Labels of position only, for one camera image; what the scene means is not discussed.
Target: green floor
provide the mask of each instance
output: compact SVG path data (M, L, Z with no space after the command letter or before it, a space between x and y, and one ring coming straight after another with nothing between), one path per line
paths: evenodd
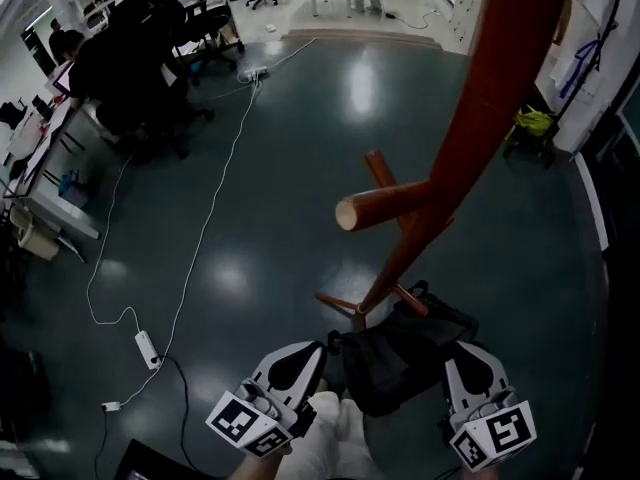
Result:
M298 46L249 45L244 66L274 64ZM172 348L191 385L187 448L199 468L226 475L241 458L204 424L224 390L271 350L349 328L313 293L358 300L398 229L390 222L347 234L335 223L334 206L374 187L363 161L374 148L398 181L427 176L466 67L465 57L437 49L324 40L264 82L205 234ZM211 66L192 99L235 87L235 74ZM246 90L211 101L217 117L191 126L184 162L167 153L124 175L94 307L106 318L134 306L156 348L168 340L249 98ZM100 403L126 398L147 375L130 321L111 328L91 322L84 290L99 244L83 245L89 265L67 254L51 265L32 262L25 303L1 328L8 344L39 351L49 376L50 413L24 437L47 478L93 477ZM508 163L497 156L454 225L403 281L418 279L478 318L478 339L531 402L539 439L504 466L504 478L569 478L594 417L605 311L598 242L575 165L558 161L544 171L515 155ZM377 310L378 318L392 302ZM166 368L110 416L102 478L112 477L131 438L185 463L182 397L179 377ZM458 463L437 428L445 411L436 387L391 416L365 421L389 480L429 480ZM68 451L55 451L52 442L65 442Z

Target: white wall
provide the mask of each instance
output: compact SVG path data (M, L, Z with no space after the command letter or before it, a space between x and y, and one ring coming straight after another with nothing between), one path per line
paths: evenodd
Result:
M49 101L52 95L44 87L46 82L47 77L31 56L20 33L8 30L0 40L0 104L11 101L15 105L21 97L25 104L30 105L36 94ZM11 133L9 126L0 123L0 150L4 150Z
M575 101L560 121L555 145L575 152L588 138L599 116L611 104L640 53L640 5L638 0L622 0L617 14L621 25L614 30L602 51L602 80L589 103Z

